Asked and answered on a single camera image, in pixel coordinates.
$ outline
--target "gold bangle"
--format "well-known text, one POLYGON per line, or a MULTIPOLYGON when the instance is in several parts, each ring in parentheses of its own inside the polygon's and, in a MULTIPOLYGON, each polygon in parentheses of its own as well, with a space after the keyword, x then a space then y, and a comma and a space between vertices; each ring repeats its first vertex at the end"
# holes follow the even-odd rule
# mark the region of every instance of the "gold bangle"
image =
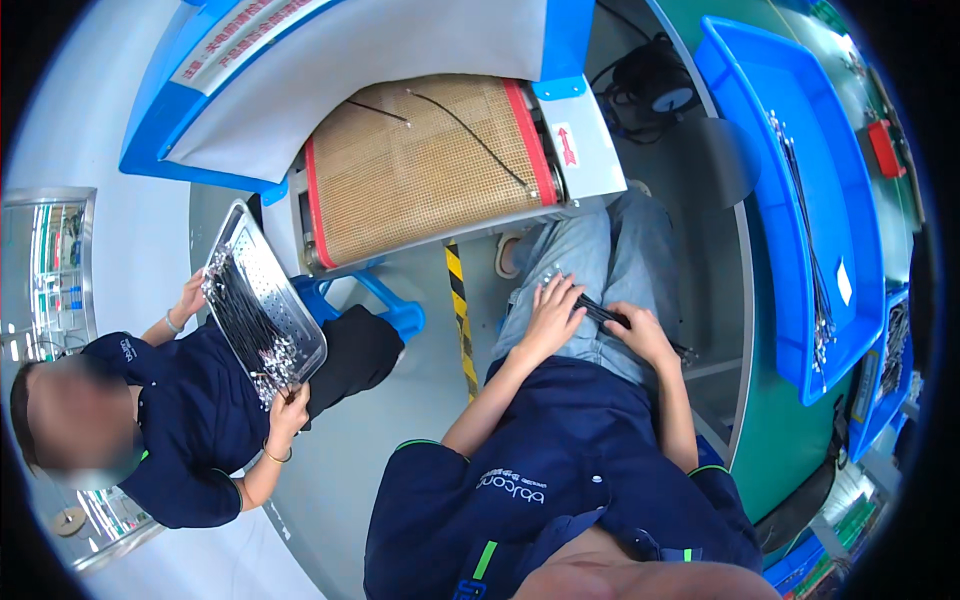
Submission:
POLYGON ((281 461, 280 459, 276 458, 273 454, 267 451, 267 438, 264 438, 263 439, 263 455, 269 458, 270 460, 274 461, 278 465, 282 465, 284 463, 289 463, 290 459, 294 457, 294 447, 290 446, 289 450, 287 451, 287 457, 281 461))

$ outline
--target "blue chair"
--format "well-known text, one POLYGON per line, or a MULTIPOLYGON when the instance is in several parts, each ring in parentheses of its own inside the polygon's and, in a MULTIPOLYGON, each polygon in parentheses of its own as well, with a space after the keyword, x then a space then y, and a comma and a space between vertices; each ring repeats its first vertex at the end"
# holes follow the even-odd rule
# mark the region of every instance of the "blue chair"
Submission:
MULTIPOLYGON (((387 311, 377 316, 396 329, 396 333, 399 334, 404 344, 423 331, 426 316, 423 314, 419 302, 402 300, 367 269, 356 271, 348 276, 362 283, 387 306, 387 311)), ((301 275, 294 277, 290 282, 294 284, 294 289, 300 294, 303 305, 313 315, 317 324, 323 325, 327 321, 340 317, 341 313, 330 306, 325 297, 333 279, 319 280, 301 275)))

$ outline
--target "short dark hair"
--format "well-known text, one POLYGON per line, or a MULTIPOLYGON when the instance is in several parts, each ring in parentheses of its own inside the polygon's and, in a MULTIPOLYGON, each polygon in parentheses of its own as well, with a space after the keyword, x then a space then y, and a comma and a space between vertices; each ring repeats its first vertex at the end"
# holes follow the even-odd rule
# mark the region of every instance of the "short dark hair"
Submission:
POLYGON ((27 376, 39 364, 38 361, 24 363, 20 367, 20 371, 16 372, 16 377, 13 378, 13 387, 10 390, 10 417, 13 434, 30 472, 34 472, 34 467, 39 467, 40 464, 36 459, 34 434, 30 432, 30 424, 27 422, 27 400, 30 397, 30 391, 27 389, 27 376))

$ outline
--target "woman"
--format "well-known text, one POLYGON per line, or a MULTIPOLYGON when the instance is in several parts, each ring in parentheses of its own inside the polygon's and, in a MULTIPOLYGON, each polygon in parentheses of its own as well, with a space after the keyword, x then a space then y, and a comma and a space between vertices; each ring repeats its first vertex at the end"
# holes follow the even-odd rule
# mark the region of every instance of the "woman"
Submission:
POLYGON ((323 324, 327 359, 309 383, 277 395, 265 412, 212 318, 175 339, 204 306, 202 282, 198 271, 140 338, 111 333, 79 355, 20 368, 11 415, 28 466, 68 478, 119 470, 110 484, 122 479, 157 522, 216 527, 262 505, 293 456, 294 436, 327 407, 383 381, 403 350, 387 322, 353 306, 323 324), (245 475, 229 476, 261 450, 245 475))
POLYGON ((757 575, 730 475, 698 465, 667 338, 679 328, 672 244, 666 212, 632 189, 611 215, 506 245, 499 272, 525 278, 498 360, 440 443, 391 457, 369 598, 778 597, 757 575), (584 293, 630 328, 585 320, 573 310, 584 293))

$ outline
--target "navy uniform shirt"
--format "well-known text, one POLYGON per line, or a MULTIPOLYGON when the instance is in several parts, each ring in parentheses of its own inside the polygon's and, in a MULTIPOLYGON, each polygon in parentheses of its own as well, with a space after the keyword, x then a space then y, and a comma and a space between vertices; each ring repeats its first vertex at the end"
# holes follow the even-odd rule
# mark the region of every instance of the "navy uniform shirt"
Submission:
POLYGON ((167 527, 216 527, 243 504, 229 474, 260 450, 270 416, 212 320, 154 348, 127 333, 91 342, 128 385, 148 454, 120 488, 167 527))
POLYGON ((637 385, 555 356, 469 460, 435 442, 401 444, 373 506, 367 596, 509 598, 593 524, 644 561, 759 572, 756 532, 730 475, 682 472, 660 452, 650 410, 637 385))

